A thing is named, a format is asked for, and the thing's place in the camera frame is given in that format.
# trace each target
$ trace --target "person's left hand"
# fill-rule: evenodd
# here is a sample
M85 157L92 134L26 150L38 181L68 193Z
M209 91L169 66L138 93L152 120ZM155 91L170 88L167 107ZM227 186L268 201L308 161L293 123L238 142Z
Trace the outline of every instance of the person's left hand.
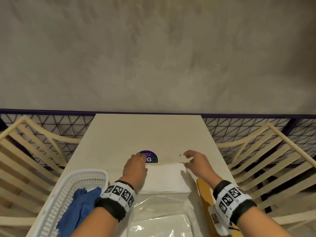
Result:
M140 155L140 153L132 155L125 164L123 176L120 178L120 180L130 183L134 187L136 193L142 189L145 183L148 171L145 167L146 160L146 155Z

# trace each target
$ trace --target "gray wall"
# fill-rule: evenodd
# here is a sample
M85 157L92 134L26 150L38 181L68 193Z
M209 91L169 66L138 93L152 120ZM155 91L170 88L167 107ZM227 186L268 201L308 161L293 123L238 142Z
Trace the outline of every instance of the gray wall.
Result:
M0 0L0 108L316 114L316 0Z

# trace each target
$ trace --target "table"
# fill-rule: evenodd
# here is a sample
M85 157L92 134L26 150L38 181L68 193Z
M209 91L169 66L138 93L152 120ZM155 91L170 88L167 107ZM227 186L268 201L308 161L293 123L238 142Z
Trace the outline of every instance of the table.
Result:
M47 203L70 172L86 168L104 169L112 183L121 177L123 167L132 154L150 150L157 155L158 163L175 163L186 161L181 154L188 149L205 154L213 169L223 179L235 183L201 116L97 114L27 237L33 236ZM200 233L195 236L209 236L196 187L192 188L191 195L188 204L193 208L200 227ZM124 236L124 221L120 222L120 225L121 230L117 235Z

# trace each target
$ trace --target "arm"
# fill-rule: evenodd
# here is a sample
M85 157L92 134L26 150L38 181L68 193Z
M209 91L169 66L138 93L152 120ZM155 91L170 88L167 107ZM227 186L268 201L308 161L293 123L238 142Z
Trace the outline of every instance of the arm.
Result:
M192 150L184 152L184 155L187 158L193 157L185 166L208 183L213 190L223 180L215 173L205 155ZM251 207L246 211L239 218L237 226L245 237L291 237L285 229L257 207Z
M125 164L123 176L120 178L130 183L136 193L141 190L147 176L146 159L146 155L140 155L140 153L132 155ZM77 227L71 237L111 237L118 222L106 209L97 207Z

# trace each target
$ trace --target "purple sticker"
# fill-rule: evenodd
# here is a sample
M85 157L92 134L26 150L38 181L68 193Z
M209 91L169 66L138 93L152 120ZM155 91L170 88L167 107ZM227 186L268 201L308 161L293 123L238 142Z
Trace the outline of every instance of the purple sticker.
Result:
M140 151L140 154L147 156L146 163L158 163L158 157L154 152L149 151L149 150L143 150L143 151Z

